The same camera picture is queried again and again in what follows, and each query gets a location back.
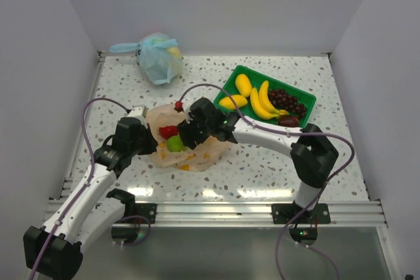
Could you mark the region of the green lime fruit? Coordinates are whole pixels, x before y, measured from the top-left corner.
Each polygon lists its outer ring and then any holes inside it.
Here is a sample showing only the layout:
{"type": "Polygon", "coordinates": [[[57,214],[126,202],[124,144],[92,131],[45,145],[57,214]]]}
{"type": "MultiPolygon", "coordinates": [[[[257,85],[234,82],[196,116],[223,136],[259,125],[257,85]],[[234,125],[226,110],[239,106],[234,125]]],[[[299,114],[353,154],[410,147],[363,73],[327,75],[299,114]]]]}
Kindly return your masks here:
{"type": "Polygon", "coordinates": [[[184,144],[182,143],[179,135],[170,137],[167,140],[166,145],[170,152],[182,152],[184,150],[184,144]]]}

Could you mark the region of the orange banana-print plastic bag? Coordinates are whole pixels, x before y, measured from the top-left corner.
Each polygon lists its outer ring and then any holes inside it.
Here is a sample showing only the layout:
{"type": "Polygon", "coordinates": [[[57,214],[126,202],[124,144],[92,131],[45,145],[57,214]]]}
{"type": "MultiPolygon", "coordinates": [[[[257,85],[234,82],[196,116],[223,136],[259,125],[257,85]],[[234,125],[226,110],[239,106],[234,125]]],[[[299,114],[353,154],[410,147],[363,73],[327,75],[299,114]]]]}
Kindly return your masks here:
{"type": "Polygon", "coordinates": [[[175,111],[173,104],[158,106],[148,111],[146,121],[158,143],[156,152],[150,155],[150,159],[155,166],[161,168],[174,167],[194,172],[205,171],[230,149],[231,144],[220,142],[211,136],[193,150],[186,148],[180,152],[169,151],[167,141],[160,135],[159,128],[176,126],[185,118],[183,112],[175,111]]]}

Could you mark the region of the yellow mango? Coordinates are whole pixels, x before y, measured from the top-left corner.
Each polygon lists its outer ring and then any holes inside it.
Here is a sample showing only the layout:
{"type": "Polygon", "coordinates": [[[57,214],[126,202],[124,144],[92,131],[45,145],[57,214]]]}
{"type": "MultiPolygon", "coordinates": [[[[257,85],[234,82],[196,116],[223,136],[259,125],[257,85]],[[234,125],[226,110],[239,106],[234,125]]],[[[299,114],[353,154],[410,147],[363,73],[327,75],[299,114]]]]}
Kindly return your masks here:
{"type": "Polygon", "coordinates": [[[235,94],[231,97],[226,96],[219,101],[219,106],[228,109],[228,110],[235,110],[236,108],[242,108],[248,104],[247,98],[240,95],[235,94]]]}
{"type": "Polygon", "coordinates": [[[241,73],[235,79],[235,86],[241,96],[248,98],[251,94],[253,86],[246,74],[241,73]]]}

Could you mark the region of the yellow banana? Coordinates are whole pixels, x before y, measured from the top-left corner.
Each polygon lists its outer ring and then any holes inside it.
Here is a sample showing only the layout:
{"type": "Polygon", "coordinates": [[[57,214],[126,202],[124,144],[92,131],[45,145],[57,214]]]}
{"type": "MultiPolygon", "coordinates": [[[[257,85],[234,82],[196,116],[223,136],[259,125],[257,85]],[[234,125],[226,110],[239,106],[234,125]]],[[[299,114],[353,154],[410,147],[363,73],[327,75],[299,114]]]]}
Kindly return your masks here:
{"type": "Polygon", "coordinates": [[[288,115],[286,110],[277,110],[268,99],[269,82],[264,81],[260,89],[252,88],[249,99],[254,113],[263,120],[278,119],[280,116],[288,115]]]}

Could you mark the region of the dark red grape bunch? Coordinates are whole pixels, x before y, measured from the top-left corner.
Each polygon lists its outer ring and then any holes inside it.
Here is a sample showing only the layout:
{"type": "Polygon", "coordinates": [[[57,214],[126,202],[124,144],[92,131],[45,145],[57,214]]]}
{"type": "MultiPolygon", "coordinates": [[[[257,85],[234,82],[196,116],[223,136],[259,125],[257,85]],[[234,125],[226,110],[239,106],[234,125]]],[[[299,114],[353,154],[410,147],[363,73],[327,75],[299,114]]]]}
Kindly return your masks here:
{"type": "Polygon", "coordinates": [[[285,110],[296,115],[299,119],[306,117],[307,108],[300,103],[296,96],[292,96],[284,89],[272,89],[268,92],[270,103],[278,110],[285,110]]]}

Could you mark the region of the dark red plum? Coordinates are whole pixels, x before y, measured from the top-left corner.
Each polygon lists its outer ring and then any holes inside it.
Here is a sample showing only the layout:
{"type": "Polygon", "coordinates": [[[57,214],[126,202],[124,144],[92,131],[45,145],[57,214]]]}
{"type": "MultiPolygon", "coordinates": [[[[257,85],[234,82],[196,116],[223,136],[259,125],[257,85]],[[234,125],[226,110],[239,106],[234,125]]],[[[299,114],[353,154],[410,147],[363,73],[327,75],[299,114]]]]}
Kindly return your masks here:
{"type": "Polygon", "coordinates": [[[299,127],[299,119],[293,115],[281,115],[277,120],[277,124],[282,127],[299,127]]]}

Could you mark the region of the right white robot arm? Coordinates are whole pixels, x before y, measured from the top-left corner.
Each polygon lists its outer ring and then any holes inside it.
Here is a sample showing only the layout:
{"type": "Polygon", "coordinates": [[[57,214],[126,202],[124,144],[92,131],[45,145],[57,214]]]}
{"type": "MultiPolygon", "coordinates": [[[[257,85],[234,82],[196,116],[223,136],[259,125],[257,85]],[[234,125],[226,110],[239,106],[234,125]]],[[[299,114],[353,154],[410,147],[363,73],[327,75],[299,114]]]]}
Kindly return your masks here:
{"type": "Polygon", "coordinates": [[[187,108],[178,101],[175,110],[185,114],[177,129],[182,144],[191,150],[212,136],[220,142],[260,146],[290,157],[300,180],[293,204],[307,212],[315,207],[338,158],[338,151],[316,125],[308,130],[287,128],[237,112],[224,114],[206,98],[187,108]]]}

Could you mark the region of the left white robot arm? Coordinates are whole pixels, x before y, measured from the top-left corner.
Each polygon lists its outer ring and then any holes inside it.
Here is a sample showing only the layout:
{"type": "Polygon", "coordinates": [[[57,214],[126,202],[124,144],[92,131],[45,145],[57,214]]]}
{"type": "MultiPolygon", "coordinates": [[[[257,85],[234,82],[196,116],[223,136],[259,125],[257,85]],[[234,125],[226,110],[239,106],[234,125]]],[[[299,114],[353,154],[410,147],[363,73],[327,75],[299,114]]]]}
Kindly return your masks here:
{"type": "Polygon", "coordinates": [[[72,279],[83,261],[88,242],[118,221],[151,225],[138,213],[133,194],[110,189],[136,155],[149,155],[158,143],[141,116],[123,117],[113,135],[91,151],[91,165],[76,190],[39,228],[24,234],[26,265],[30,279],[42,273],[54,279],[72,279]]]}

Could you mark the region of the blue tied plastic bag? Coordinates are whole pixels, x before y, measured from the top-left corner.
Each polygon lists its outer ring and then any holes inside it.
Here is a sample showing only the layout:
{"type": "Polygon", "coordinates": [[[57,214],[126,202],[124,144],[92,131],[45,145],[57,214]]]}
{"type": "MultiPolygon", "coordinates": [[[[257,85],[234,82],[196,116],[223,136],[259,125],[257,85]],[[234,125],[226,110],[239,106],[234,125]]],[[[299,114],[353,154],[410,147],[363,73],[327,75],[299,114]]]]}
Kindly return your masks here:
{"type": "Polygon", "coordinates": [[[140,72],[155,85],[169,83],[184,69],[177,40],[164,33],[153,33],[136,43],[112,45],[110,52],[134,52],[140,72]]]}

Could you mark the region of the green plastic tray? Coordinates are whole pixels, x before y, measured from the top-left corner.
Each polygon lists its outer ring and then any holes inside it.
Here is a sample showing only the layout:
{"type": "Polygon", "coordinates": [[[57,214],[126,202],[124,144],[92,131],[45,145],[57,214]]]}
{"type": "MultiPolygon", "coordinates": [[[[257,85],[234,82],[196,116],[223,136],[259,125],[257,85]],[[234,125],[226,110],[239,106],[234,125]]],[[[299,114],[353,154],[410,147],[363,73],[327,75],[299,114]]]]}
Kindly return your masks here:
{"type": "Polygon", "coordinates": [[[239,94],[235,85],[236,77],[240,74],[246,75],[253,87],[259,89],[264,81],[268,81],[268,98],[274,101],[274,107],[279,110],[286,110],[290,115],[299,119],[299,126],[305,127],[316,103],[313,94],[292,87],[279,80],[259,73],[245,66],[237,66],[232,75],[222,87],[231,95],[239,94]]]}

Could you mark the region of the aluminium frame rail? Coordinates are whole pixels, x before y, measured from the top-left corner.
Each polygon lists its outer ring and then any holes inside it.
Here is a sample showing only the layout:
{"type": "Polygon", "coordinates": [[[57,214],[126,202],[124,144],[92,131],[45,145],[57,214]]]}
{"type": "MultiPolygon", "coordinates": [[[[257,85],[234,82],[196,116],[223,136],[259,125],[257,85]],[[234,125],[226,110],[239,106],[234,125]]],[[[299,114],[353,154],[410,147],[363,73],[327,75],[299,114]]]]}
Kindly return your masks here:
{"type": "MultiPolygon", "coordinates": [[[[273,202],[269,201],[155,201],[150,210],[159,228],[280,228],[275,224],[273,202]]],[[[378,201],[327,202],[327,209],[300,228],[385,228],[387,220],[378,201]]]]}

